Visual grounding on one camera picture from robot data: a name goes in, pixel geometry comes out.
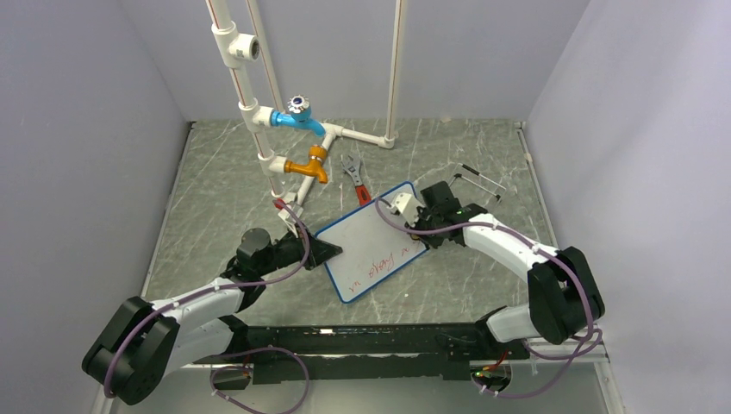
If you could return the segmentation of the blue framed whiteboard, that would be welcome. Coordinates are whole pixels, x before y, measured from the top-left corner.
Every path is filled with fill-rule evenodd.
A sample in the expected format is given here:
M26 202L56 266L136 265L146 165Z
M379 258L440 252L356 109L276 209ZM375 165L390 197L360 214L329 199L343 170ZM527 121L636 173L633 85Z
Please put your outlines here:
M415 196L404 181L380 195L380 201L352 210L316 232L316 238L342 248L324 264L336 295L349 304L427 252L427 247L402 232L405 220L387 205L398 196Z

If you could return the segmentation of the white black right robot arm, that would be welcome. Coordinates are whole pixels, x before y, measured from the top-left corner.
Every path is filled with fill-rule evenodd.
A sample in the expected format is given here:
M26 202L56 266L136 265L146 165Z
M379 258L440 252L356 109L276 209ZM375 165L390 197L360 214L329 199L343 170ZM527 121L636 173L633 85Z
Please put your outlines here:
M600 337L595 323L605 305L581 250L528 238L485 207L461 204L445 181L421 195L403 196L397 203L415 237L431 248L450 241L486 254L528 286L526 304L496 309L477 321L475 346L482 356L495 358L517 340L541 338L560 345Z

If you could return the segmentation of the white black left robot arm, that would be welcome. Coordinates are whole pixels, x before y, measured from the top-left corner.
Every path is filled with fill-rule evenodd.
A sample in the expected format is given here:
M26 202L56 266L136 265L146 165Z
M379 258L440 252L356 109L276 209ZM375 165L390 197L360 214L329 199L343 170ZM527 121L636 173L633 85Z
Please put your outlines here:
M251 345L248 326L236 315L252 306L285 267L312 270L342 254L340 246L308 229L273 240L249 229L225 270L207 285L174 298L125 300L82 359L81 369L108 397L136 405L164 377L201 359L219 355L240 360Z

